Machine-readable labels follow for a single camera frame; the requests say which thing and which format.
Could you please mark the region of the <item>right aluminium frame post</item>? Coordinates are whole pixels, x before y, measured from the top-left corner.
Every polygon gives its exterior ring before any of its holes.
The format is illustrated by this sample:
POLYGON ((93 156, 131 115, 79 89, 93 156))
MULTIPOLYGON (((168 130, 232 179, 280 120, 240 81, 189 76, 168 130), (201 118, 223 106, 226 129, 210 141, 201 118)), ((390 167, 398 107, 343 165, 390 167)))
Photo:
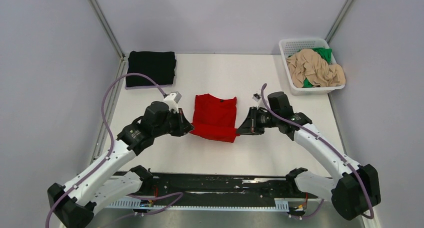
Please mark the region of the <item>right aluminium frame post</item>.
POLYGON ((345 0, 343 3, 340 11, 338 12, 332 26, 330 27, 330 30, 328 31, 325 41, 329 44, 332 39, 334 38, 335 34, 337 33, 340 25, 342 24, 345 16, 349 12, 350 8, 353 6, 355 0, 345 0))

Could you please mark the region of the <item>left aluminium frame post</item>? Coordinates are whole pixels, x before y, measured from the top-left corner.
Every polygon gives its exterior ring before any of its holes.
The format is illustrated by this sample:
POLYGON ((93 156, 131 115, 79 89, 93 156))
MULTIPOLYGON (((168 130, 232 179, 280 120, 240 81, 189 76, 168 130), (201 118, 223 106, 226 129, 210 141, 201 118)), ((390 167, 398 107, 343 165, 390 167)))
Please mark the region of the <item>left aluminium frame post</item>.
POLYGON ((108 23, 108 20, 100 6, 100 3, 98 2, 98 0, 88 0, 88 2, 91 5, 92 9, 94 10, 96 17, 101 23, 102 28, 104 32, 106 33, 109 41, 111 42, 115 52, 117 53, 120 59, 123 59, 125 57, 125 53, 123 49, 121 48, 114 32, 112 31, 112 28, 110 24, 108 23))

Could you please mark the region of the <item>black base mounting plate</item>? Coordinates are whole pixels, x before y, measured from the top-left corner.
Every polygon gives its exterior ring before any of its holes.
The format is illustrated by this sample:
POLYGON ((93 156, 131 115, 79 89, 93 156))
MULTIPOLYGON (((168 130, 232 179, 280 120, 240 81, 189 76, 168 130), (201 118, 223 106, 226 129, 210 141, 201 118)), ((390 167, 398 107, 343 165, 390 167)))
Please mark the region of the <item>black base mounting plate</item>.
POLYGON ((182 192, 176 206, 205 208, 271 208, 276 199, 314 199, 282 176, 153 173, 134 195, 164 196, 182 192))

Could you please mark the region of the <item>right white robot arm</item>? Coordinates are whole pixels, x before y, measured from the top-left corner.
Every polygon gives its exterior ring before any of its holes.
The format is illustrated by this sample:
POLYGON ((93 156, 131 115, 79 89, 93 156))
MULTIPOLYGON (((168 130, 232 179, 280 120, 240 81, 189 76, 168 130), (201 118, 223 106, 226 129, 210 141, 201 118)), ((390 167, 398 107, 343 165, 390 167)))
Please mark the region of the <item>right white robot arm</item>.
POLYGON ((255 93, 253 99, 257 106, 249 108, 236 130, 238 135, 262 135, 266 128, 278 128, 305 148, 330 175, 319 176, 306 168, 291 170, 285 184, 290 196, 309 193, 331 201, 338 214, 349 221, 366 212, 368 219, 374 218, 373 208, 381 203, 381 191, 378 172, 372 165, 361 165, 339 152, 308 116, 293 111, 284 92, 271 93, 267 100, 255 93))

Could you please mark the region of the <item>white plastic laundry basket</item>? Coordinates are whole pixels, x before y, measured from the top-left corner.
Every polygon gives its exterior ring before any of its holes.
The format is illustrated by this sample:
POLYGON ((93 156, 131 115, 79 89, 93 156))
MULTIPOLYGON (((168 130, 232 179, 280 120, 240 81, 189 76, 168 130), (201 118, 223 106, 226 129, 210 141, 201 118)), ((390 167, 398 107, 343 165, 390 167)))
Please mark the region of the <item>white plastic laundry basket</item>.
POLYGON ((345 87, 343 68, 324 39, 282 39, 278 45, 293 95, 328 94, 345 87))

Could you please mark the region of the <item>red t-shirt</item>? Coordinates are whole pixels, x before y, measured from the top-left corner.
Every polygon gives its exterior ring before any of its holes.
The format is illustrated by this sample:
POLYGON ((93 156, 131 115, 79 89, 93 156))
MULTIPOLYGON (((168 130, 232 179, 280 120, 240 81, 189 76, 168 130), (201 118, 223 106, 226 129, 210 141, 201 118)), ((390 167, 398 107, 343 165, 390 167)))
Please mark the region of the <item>red t-shirt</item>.
POLYGON ((236 134, 237 98, 220 99, 210 94, 196 95, 190 133, 204 139, 233 143, 236 134))

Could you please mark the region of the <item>folded black t-shirt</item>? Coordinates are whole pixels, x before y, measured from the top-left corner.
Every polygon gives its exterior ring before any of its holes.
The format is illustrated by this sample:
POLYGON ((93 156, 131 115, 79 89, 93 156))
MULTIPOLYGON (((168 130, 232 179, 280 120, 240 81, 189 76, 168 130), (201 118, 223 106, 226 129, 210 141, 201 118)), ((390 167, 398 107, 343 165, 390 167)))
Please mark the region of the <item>folded black t-shirt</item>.
POLYGON ((144 74, 159 86, 171 86, 176 76, 176 61, 172 51, 132 51, 128 57, 127 73, 144 74))

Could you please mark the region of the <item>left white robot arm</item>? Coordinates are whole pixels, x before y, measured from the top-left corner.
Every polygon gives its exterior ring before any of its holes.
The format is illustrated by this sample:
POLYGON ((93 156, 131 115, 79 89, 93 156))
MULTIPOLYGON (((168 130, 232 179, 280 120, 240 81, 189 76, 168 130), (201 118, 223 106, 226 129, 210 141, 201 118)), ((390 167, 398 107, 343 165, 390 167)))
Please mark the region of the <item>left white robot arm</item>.
POLYGON ((144 115, 123 128, 112 140, 112 147, 99 159, 64 185, 54 183, 48 188, 50 211, 45 227, 49 227, 55 214, 68 228, 84 228, 110 203, 136 192, 149 194, 153 189, 153 175, 141 165, 131 168, 116 181, 109 179, 151 146, 155 138, 166 134, 181 137, 193 128, 174 100, 152 102, 144 115))

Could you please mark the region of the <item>green t-shirt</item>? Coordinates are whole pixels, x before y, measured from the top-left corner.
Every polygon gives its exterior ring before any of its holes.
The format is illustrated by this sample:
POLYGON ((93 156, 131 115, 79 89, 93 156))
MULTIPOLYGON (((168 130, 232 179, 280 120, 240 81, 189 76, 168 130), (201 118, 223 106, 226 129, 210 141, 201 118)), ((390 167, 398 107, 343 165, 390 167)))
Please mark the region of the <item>green t-shirt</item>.
MULTIPOLYGON (((324 59, 328 64, 331 64, 331 55, 332 55, 332 49, 331 48, 324 48, 324 47, 315 47, 312 48, 314 52, 319 54, 322 59, 324 59)), ((307 78, 303 81, 303 88, 313 88, 313 87, 319 87, 318 85, 313 85, 309 82, 307 78)))

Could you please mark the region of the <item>aluminium frame post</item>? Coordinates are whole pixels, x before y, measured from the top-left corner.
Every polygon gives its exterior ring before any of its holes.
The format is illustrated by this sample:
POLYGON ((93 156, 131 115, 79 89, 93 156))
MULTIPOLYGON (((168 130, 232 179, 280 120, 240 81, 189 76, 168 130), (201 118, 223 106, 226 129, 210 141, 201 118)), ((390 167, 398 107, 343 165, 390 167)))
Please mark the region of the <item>aluminium frame post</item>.
POLYGON ((329 44, 332 39, 334 38, 335 34, 337 33, 340 25, 342 24, 345 16, 349 12, 350 8, 353 6, 355 0, 345 0, 343 3, 340 11, 338 12, 332 26, 330 27, 330 30, 328 31, 325 41, 329 44))
POLYGON ((121 48, 114 32, 112 31, 112 28, 110 24, 108 23, 108 20, 100 6, 100 3, 98 2, 98 0, 88 0, 88 2, 91 5, 92 9, 94 10, 96 17, 101 23, 102 28, 104 32, 106 33, 109 41, 111 42, 115 52, 117 53, 120 59, 123 59, 125 57, 125 53, 123 49, 121 48))

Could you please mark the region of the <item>beige t-shirt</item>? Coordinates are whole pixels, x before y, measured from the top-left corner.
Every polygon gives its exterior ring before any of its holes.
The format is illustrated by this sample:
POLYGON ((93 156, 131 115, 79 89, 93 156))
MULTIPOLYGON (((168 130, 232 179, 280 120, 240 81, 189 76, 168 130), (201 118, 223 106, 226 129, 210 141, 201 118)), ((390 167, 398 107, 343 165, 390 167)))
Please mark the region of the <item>beige t-shirt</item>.
POLYGON ((346 84, 343 68, 328 64, 312 49, 302 49, 286 59, 289 77, 296 88, 303 88, 305 78, 319 87, 339 87, 346 84))

